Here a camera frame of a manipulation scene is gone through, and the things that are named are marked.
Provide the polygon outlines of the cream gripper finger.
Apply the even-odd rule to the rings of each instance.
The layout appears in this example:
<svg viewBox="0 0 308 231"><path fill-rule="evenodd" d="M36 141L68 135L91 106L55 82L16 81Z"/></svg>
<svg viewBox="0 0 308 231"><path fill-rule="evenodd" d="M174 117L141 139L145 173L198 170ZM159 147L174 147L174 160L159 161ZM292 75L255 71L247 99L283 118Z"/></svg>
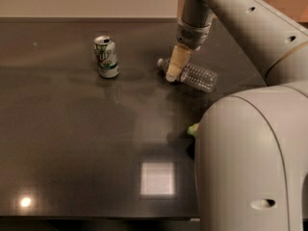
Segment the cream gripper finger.
<svg viewBox="0 0 308 231"><path fill-rule="evenodd" d="M181 43L174 46L166 74L166 79L169 82L174 82L177 79L190 57L191 50L188 46Z"/></svg>

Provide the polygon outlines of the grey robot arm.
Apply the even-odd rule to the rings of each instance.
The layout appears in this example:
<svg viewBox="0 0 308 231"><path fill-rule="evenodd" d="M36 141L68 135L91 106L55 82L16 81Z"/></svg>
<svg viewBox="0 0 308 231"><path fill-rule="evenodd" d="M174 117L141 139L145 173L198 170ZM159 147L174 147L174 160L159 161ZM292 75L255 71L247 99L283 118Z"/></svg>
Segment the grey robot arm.
<svg viewBox="0 0 308 231"><path fill-rule="evenodd" d="M308 33L263 0L185 0L167 79L217 17L265 86L230 94L201 118L195 180L202 231L304 231Z"/></svg>

